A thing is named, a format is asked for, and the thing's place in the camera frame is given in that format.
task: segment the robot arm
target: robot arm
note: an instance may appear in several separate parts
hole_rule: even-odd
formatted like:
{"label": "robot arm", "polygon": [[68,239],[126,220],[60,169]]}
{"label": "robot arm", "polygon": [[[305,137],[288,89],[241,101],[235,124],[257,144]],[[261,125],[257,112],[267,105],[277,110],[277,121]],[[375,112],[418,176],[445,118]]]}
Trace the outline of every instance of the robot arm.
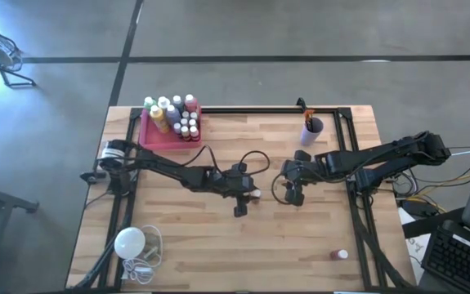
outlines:
{"label": "robot arm", "polygon": [[[439,135],[428,131],[392,143],[360,151],[331,151],[311,155],[298,150],[294,160],[286,160],[280,174],[288,181],[285,201],[303,205],[304,185],[317,182],[339,183],[354,176],[357,192],[372,192],[382,181],[419,164],[441,165],[450,156]],[[379,167],[363,168],[384,163]]]}
{"label": "robot arm", "polygon": [[[137,150],[135,158],[123,157],[129,148]],[[129,172],[149,170],[178,180],[182,187],[193,192],[236,198],[235,217],[247,215],[247,203],[260,198],[260,190],[254,185],[250,174],[246,174],[245,163],[236,163],[226,171],[220,171],[216,164],[203,167],[188,167],[188,164],[175,163],[125,140],[108,142],[100,159],[100,166],[110,174],[110,189],[116,194],[126,194],[130,190]]]}

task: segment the butcher block tabletop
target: butcher block tabletop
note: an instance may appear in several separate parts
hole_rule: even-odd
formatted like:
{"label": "butcher block tabletop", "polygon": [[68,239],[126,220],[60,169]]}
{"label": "butcher block tabletop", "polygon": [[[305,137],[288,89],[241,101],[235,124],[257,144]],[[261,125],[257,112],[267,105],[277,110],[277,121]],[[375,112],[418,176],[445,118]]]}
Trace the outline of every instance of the butcher block tabletop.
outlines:
{"label": "butcher block tabletop", "polygon": [[[373,109],[350,107],[360,149],[380,145]],[[111,107],[100,142],[125,139],[131,107]],[[363,290],[355,235],[347,192],[343,183],[308,185],[302,207],[285,206],[271,196],[271,182],[285,159],[297,149],[309,154],[338,150],[332,114],[315,114],[324,130],[309,147],[302,147],[301,114],[203,114],[203,145],[215,153],[224,170],[251,150],[261,150],[271,167],[253,176],[262,191],[261,201],[248,205],[248,215],[233,217],[233,198],[193,193],[179,182],[152,171],[141,171],[132,226],[154,225],[163,235],[163,261],[147,285],[124,280],[123,291],[157,292],[313,292]],[[343,125],[346,145],[351,146]],[[134,140],[138,138],[138,128]],[[183,163],[197,149],[156,152]],[[266,166],[258,154],[246,160],[248,172]],[[203,152],[192,165],[212,165]],[[279,181],[276,193],[284,196]],[[105,192],[108,183],[92,185],[87,201]],[[66,287],[78,283],[105,247],[110,223],[112,196],[94,202],[83,213],[78,240]],[[380,247],[389,261],[410,283],[414,283],[409,253],[395,199],[390,192],[374,195],[373,213]],[[330,252],[345,249],[349,258],[332,261]],[[373,258],[368,251],[369,270],[375,282]],[[118,258],[113,257],[108,284],[114,280]]]}

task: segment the black keyboard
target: black keyboard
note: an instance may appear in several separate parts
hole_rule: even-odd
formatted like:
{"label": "black keyboard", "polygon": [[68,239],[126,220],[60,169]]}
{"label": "black keyboard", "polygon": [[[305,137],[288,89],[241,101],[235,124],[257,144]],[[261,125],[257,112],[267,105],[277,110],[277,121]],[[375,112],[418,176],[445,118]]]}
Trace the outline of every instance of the black keyboard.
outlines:
{"label": "black keyboard", "polygon": [[470,293],[470,231],[447,220],[431,235],[422,267]]}

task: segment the concrete floor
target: concrete floor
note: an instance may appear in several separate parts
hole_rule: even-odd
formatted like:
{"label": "concrete floor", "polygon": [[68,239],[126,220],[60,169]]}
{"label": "concrete floor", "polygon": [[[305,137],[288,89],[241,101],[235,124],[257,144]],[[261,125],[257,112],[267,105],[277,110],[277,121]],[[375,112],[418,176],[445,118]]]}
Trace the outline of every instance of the concrete floor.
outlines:
{"label": "concrete floor", "polygon": [[[0,0],[0,32],[27,56],[121,56],[135,0]],[[470,0],[149,0],[132,56],[470,54]],[[74,249],[118,64],[25,65],[40,87],[0,80],[0,190],[38,200],[16,211],[0,250],[0,292],[60,290]],[[118,105],[195,93],[204,105],[374,107],[382,140],[416,132],[470,145],[470,62],[129,65]],[[448,179],[470,155],[418,177]],[[470,185],[437,190],[445,208]]]}

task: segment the small bottle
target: small bottle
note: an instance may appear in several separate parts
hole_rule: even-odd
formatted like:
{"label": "small bottle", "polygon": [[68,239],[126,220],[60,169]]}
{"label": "small bottle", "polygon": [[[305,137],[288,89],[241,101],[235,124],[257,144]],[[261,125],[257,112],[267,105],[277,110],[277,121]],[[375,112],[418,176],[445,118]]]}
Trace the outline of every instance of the small bottle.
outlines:
{"label": "small bottle", "polygon": [[197,114],[196,112],[192,112],[189,114],[189,118],[191,119],[194,119],[195,121],[199,121],[199,114]]}
{"label": "small bottle", "polygon": [[146,97],[144,99],[144,108],[147,111],[151,111],[151,106],[156,105],[156,101],[152,97]]}
{"label": "small bottle", "polygon": [[166,111],[168,110],[168,106],[170,104],[171,104],[171,101],[169,101],[168,98],[166,98],[164,96],[161,96],[159,98],[159,107],[164,113],[166,113]]}
{"label": "small bottle", "polygon": [[194,96],[191,94],[186,95],[186,110],[189,112],[196,111],[196,109],[199,107],[199,103],[196,100]]}
{"label": "small bottle", "polygon": [[174,105],[169,105],[168,110],[166,111],[166,119],[168,120],[169,125],[180,122],[180,113],[175,108]]}
{"label": "small bottle", "polygon": [[191,127],[198,127],[194,119],[189,120],[189,129],[191,129]]}
{"label": "small bottle", "polygon": [[160,107],[158,107],[157,105],[151,106],[150,116],[151,119],[153,119],[153,123],[156,125],[156,127],[161,133],[165,134],[169,132],[169,125],[166,122],[163,116],[163,111],[160,109]]}
{"label": "small bottle", "polygon": [[191,133],[191,139],[192,139],[193,141],[200,140],[200,137],[199,137],[199,129],[197,129],[196,127],[190,127],[190,128],[189,128],[189,132]]}
{"label": "small bottle", "polygon": [[182,98],[179,95],[175,95],[172,98],[172,104],[175,105],[175,108],[178,109],[180,113],[184,112],[184,101],[182,101]]}
{"label": "small bottle", "polygon": [[181,131],[182,125],[180,123],[175,123],[172,126],[172,129],[175,131],[175,133],[178,135],[178,137],[182,138],[182,131]]}
{"label": "small bottle", "polygon": [[343,250],[343,249],[335,250],[331,252],[330,255],[333,261],[343,261],[349,257],[349,253],[347,253],[347,250]]}
{"label": "small bottle", "polygon": [[184,126],[180,129],[181,131],[181,134],[182,134],[182,138],[184,139],[184,141],[189,141],[191,140],[191,135],[189,133],[189,128]]}

